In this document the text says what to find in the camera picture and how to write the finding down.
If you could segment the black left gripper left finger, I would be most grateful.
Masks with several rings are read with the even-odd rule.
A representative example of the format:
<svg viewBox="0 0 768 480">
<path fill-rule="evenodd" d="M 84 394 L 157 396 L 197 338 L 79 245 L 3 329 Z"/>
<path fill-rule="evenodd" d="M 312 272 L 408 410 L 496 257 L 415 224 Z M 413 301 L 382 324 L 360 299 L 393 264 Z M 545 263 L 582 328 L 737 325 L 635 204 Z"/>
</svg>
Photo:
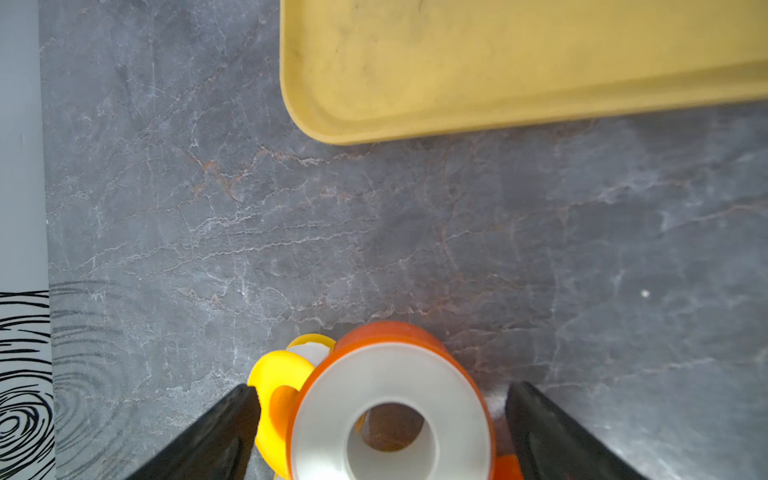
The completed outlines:
<svg viewBox="0 0 768 480">
<path fill-rule="evenodd" d="M 240 384 L 130 477 L 243 479 L 260 415 L 256 389 Z"/>
</svg>

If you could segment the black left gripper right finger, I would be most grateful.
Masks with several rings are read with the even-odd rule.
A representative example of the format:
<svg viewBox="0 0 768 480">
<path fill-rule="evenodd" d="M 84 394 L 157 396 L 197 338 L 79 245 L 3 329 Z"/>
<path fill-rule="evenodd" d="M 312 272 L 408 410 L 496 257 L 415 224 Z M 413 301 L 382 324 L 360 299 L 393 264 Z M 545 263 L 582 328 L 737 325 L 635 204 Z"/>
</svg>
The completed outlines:
<svg viewBox="0 0 768 480">
<path fill-rule="evenodd" d="M 524 479 L 644 478 L 529 382 L 510 384 L 505 416 Z"/>
</svg>

